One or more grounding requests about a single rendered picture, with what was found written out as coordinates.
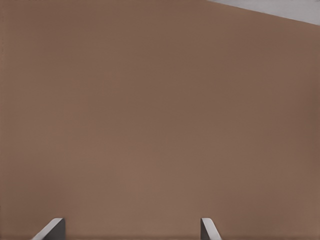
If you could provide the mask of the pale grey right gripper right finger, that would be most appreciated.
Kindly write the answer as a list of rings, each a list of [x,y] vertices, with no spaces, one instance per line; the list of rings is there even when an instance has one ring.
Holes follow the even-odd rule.
[[[218,229],[211,218],[200,219],[200,239],[201,240],[222,240]]]

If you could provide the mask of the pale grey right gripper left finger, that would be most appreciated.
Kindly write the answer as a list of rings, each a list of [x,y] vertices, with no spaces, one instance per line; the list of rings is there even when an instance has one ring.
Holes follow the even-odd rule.
[[[52,219],[31,240],[66,240],[66,221],[64,218]]]

